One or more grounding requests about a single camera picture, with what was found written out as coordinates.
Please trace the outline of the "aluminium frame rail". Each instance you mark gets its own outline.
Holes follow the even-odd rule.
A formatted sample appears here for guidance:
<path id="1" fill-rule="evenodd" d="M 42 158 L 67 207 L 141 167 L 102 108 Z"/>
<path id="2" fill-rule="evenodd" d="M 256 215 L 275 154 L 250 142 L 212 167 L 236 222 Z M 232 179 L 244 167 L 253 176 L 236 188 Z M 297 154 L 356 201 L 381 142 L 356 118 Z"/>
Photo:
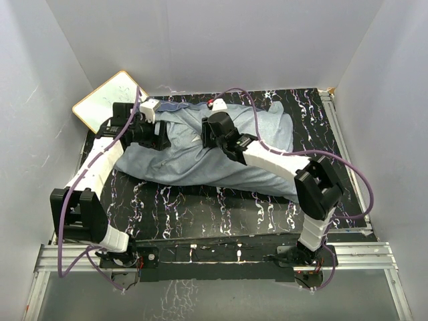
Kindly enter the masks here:
<path id="1" fill-rule="evenodd" d="M 99 249 L 84 243 L 63 246 L 63 261 L 72 272 L 103 272 L 109 278 L 134 274 L 135 283 L 171 280 L 277 280 L 314 293 L 327 286 L 331 276 L 309 286 L 304 275 L 322 272 L 382 270 L 399 320 L 412 315 L 398 275 L 398 266 L 387 242 L 333 242 L 318 250 L 319 266 L 286 261 L 296 233 L 144 240 L 136 244 L 136 260 L 143 266 L 121 266 L 99 257 Z"/>

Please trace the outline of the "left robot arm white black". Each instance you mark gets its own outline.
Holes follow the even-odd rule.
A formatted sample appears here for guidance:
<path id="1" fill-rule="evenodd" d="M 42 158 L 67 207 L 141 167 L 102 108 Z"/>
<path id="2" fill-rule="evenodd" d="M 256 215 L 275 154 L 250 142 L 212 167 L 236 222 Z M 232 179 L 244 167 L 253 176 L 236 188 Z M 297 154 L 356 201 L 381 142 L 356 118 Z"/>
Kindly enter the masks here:
<path id="1" fill-rule="evenodd" d="M 51 214 L 59 240 L 83 241 L 113 252 L 124 267 L 134 265 L 138 250 L 129 245 L 129 234 L 112 227 L 100 202 L 104 185 L 117 160 L 133 143 L 164 150 L 171 143 L 167 124 L 156 120 L 159 100 L 137 104 L 115 102 L 112 116 L 101 123 L 92 149 L 75 177 L 50 195 Z"/>

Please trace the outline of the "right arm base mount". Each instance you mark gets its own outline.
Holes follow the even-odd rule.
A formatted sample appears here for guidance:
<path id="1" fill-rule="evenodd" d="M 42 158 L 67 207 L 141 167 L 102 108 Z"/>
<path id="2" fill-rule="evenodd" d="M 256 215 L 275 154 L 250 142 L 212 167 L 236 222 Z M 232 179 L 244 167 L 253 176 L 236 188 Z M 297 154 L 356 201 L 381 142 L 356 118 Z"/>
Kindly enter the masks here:
<path id="1" fill-rule="evenodd" d="M 279 268 L 291 268 L 298 287 L 312 293 L 332 281 L 338 265 L 334 246 L 325 241 L 315 251 L 310 251 L 299 241 L 293 246 L 281 245 L 263 260 L 273 262 Z"/>

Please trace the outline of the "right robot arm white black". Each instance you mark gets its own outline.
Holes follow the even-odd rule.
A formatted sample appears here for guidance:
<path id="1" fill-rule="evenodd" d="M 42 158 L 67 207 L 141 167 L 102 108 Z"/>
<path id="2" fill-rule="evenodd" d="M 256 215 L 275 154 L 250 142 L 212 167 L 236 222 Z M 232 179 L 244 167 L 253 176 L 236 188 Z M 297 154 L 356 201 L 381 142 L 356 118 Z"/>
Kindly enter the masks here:
<path id="1" fill-rule="evenodd" d="M 271 152 L 256 136 L 239 133 L 226 112 L 202 119 L 202 141 L 204 147 L 220 148 L 232 161 L 293 180 L 304 212 L 302 232 L 295 246 L 272 259 L 306 265 L 320 260 L 332 216 L 344 192 L 329 160 L 325 156 L 309 158 Z"/>

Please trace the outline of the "white board orange edge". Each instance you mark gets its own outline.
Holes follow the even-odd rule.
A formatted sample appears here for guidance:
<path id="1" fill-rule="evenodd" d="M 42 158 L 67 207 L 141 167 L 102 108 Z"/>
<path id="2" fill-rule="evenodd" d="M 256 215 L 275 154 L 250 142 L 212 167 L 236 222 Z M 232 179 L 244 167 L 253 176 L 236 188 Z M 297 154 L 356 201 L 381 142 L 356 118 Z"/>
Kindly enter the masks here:
<path id="1" fill-rule="evenodd" d="M 72 112 L 94 133 L 112 117 L 114 102 L 133 104 L 138 84 L 125 71 L 119 71 L 75 104 Z"/>

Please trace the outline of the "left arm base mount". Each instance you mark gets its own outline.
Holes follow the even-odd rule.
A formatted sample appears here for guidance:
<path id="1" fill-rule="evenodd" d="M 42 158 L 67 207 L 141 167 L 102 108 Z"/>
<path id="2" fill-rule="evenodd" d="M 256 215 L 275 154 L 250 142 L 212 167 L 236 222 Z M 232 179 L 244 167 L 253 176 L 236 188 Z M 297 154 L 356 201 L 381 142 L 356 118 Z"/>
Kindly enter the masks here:
<path id="1" fill-rule="evenodd" d="M 97 251 L 96 256 L 100 258 L 101 268 L 124 268 L 133 271 L 134 279 L 131 283 L 120 285 L 125 291 L 140 282 L 159 281 L 159 250 L 157 247 L 129 245 L 123 253 Z"/>

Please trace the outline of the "blue fish print pillowcase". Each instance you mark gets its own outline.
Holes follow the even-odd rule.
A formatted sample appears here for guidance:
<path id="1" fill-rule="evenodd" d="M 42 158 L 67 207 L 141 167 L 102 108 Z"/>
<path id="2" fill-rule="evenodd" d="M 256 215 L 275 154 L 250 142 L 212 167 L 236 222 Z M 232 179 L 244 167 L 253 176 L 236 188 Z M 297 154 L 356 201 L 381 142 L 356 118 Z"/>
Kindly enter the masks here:
<path id="1" fill-rule="evenodd" d="M 293 150 L 292 118 L 284 112 L 281 102 L 271 103 L 268 110 L 230 104 L 227 112 L 241 133 L 258 132 L 268 145 L 288 152 Z M 210 113 L 205 103 L 162 101 L 156 117 L 166 121 L 171 146 L 157 151 L 133 143 L 116 161 L 116 170 L 163 185 L 207 185 L 297 202 L 293 180 L 229 160 L 220 148 L 203 147 L 202 119 Z"/>

